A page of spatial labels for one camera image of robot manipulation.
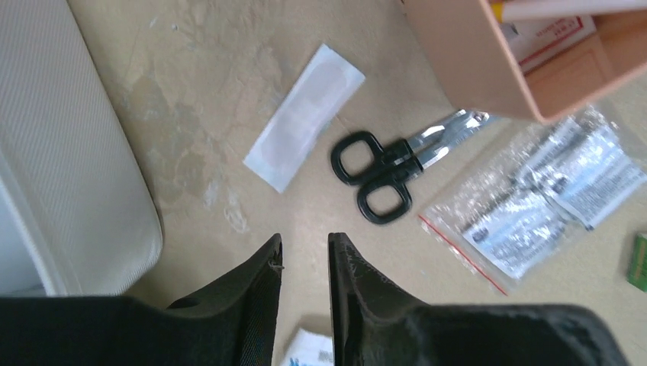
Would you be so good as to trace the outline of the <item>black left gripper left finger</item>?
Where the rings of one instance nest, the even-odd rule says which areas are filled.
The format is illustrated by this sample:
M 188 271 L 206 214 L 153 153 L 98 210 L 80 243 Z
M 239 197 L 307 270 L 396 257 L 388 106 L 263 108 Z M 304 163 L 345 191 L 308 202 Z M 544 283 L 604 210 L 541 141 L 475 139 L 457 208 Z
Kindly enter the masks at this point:
M 3 365 L 269 365 L 282 238 L 165 309 L 127 296 L 4 297 Z

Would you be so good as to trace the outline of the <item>white plaster packet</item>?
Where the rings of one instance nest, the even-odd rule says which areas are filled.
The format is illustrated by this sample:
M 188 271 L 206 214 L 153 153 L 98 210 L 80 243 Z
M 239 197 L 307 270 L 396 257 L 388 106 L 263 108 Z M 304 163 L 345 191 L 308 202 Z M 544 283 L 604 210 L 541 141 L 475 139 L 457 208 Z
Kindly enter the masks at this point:
M 365 81 L 352 63 L 321 44 L 269 119 L 244 165 L 278 193 L 289 186 L 319 135 Z

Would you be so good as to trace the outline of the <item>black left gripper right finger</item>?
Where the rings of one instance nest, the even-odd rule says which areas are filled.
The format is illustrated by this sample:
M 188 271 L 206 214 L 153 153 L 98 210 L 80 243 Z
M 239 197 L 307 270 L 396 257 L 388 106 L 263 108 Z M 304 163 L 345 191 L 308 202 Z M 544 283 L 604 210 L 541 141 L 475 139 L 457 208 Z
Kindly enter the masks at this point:
M 567 304 L 430 305 L 328 237 L 337 365 L 625 365 L 607 325 Z

